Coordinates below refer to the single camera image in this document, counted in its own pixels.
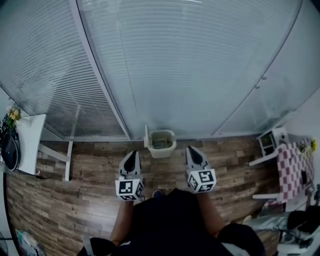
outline trash can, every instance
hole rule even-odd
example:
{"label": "trash can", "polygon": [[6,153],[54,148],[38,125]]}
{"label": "trash can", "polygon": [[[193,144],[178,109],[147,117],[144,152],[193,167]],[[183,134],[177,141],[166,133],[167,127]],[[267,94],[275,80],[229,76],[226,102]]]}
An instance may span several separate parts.
{"label": "trash can", "polygon": [[145,125],[144,147],[148,148],[153,158],[167,158],[177,146],[172,130],[155,130],[149,133]]}

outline sliding glass door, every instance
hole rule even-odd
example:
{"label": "sliding glass door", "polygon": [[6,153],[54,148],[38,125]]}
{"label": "sliding glass door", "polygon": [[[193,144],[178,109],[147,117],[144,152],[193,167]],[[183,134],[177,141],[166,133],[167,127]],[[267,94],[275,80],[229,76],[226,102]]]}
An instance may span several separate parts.
{"label": "sliding glass door", "polygon": [[77,0],[133,138],[210,137],[250,93],[300,0]]}

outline white table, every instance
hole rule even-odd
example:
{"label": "white table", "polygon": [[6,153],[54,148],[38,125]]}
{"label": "white table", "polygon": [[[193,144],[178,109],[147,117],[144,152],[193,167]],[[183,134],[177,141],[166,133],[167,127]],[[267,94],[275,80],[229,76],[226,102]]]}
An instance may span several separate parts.
{"label": "white table", "polygon": [[277,155],[278,155],[278,152],[276,150],[274,150],[274,152],[271,153],[271,154],[268,154],[268,155],[263,156],[263,157],[261,157],[261,158],[259,158],[257,160],[249,162],[249,166],[251,167],[251,166],[255,166],[257,164],[261,164],[261,163],[263,163],[265,161],[268,161],[270,159],[276,158]]}
{"label": "white table", "polygon": [[23,117],[22,119],[29,120],[31,126],[29,127],[23,123],[16,124],[16,131],[18,133],[20,143],[20,163],[18,169],[27,174],[38,175],[39,173],[36,171],[37,158],[38,151],[41,151],[49,156],[65,162],[64,179],[69,181],[73,141],[69,141],[68,152],[65,156],[40,143],[42,130],[46,121],[46,114],[27,116]]}
{"label": "white table", "polygon": [[[308,189],[314,183],[315,177],[313,154],[309,148],[306,148],[305,152],[302,153],[300,145],[303,144],[309,147],[310,143],[311,140],[305,137],[299,142],[279,145],[272,153],[272,156],[275,154],[274,157],[276,157],[277,161],[280,192],[253,195],[253,198],[270,199],[264,205],[267,207],[269,205],[287,203]],[[253,161],[249,165],[252,166],[257,162],[261,162],[261,159]],[[303,174],[305,174],[306,178],[305,183],[303,183]]]}

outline window blind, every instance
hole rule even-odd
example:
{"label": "window blind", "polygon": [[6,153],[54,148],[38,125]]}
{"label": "window blind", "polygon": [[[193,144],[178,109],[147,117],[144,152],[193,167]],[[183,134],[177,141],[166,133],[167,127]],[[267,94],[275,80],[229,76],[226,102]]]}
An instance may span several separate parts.
{"label": "window blind", "polygon": [[80,41],[67,0],[10,0],[0,7],[0,81],[30,115],[47,114],[60,137],[125,134]]}
{"label": "window blind", "polygon": [[300,0],[77,0],[134,138],[210,137],[283,44]]}

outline pink checkered cloth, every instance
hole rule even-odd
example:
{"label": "pink checkered cloth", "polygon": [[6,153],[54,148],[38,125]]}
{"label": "pink checkered cloth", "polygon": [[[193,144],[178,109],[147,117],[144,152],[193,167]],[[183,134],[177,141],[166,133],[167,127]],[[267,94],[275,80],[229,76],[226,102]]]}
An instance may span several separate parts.
{"label": "pink checkered cloth", "polygon": [[[270,199],[264,206],[286,203],[300,192],[305,191],[309,182],[313,182],[315,169],[312,152],[306,149],[304,153],[301,153],[299,150],[299,145],[309,146],[310,142],[309,138],[305,138],[298,143],[281,144],[275,149],[278,152],[276,161],[279,171],[280,196],[277,200]],[[303,184],[302,171],[306,172],[306,184]]]}

